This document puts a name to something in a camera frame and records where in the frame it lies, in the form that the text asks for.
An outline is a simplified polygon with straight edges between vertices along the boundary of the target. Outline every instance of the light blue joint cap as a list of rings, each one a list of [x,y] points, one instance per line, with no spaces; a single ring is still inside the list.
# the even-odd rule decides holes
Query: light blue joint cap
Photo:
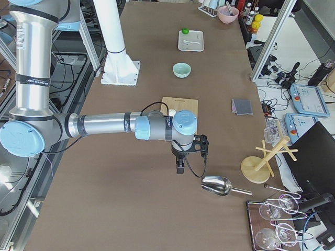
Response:
[[[9,0],[12,4],[19,6],[29,6],[42,2],[42,0]]]
[[[15,21],[15,18],[10,14],[3,15],[3,16],[1,16],[1,18],[3,20],[6,20],[7,22],[14,22]]]
[[[148,140],[150,138],[150,123],[147,116],[136,118],[135,137],[138,140]]]
[[[55,30],[61,31],[79,31],[80,21],[78,22],[60,22]]]
[[[0,31],[0,38],[2,39],[2,41],[4,41],[5,43],[10,43],[12,42],[12,37],[2,31]]]
[[[1,127],[0,142],[10,153],[19,157],[34,156],[45,148],[42,134],[30,124],[17,120]]]
[[[197,131],[198,120],[193,112],[181,110],[173,117],[172,124],[177,132],[189,136]]]

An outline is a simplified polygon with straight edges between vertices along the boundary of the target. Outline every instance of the robotic arm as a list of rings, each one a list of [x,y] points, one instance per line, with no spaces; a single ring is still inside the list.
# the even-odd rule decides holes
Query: robotic arm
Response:
[[[116,8],[114,13],[118,13],[116,3],[111,2]],[[10,13],[17,21],[16,106],[10,111],[10,121],[0,129],[5,149],[28,157],[69,138],[134,132],[141,140],[171,141],[177,173],[183,173],[188,153],[201,152],[205,159],[207,138],[195,135],[197,118],[187,110],[174,117],[163,116],[159,111],[93,116],[53,114],[49,109],[52,31],[79,30],[79,0],[10,0],[10,3]],[[117,32],[122,36],[121,26],[118,27]]]

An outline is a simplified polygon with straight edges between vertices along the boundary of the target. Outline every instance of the metal scoop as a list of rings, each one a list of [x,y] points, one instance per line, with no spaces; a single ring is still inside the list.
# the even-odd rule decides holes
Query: metal scoop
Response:
[[[252,195],[250,191],[232,187],[230,180],[222,176],[205,176],[201,187],[220,196],[228,195],[231,191]]]

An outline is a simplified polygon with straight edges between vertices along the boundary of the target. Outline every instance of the brown table surface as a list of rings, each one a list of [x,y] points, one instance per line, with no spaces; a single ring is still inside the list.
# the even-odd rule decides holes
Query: brown table surface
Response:
[[[130,2],[121,24],[127,53],[141,61],[138,83],[101,85],[97,78],[82,114],[139,111],[163,96],[198,99],[198,134],[210,142],[207,175],[228,177],[253,196],[217,196],[188,169],[177,175],[169,142],[91,135],[64,154],[26,250],[251,250],[245,201],[273,190],[240,170],[245,157],[262,156],[254,147],[265,122],[238,22],[225,25],[196,4]],[[203,52],[177,49],[183,27],[204,32]],[[192,66],[189,77],[173,75],[177,62]],[[254,115],[234,115],[232,98],[251,100]],[[189,161],[200,174],[200,155]],[[278,187],[273,169],[269,184]]]

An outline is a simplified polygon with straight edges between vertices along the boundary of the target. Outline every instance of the yellow bottle cap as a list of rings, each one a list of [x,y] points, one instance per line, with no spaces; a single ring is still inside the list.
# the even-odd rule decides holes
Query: yellow bottle cap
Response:
[[[251,24],[251,28],[253,28],[253,29],[258,29],[258,28],[260,28],[260,26],[261,26],[261,23],[258,22],[258,21],[254,21]]]
[[[260,21],[263,20],[263,18],[264,18],[263,15],[261,15],[261,14],[257,14],[257,15],[255,16],[254,20],[257,21],[257,22],[260,22]]]

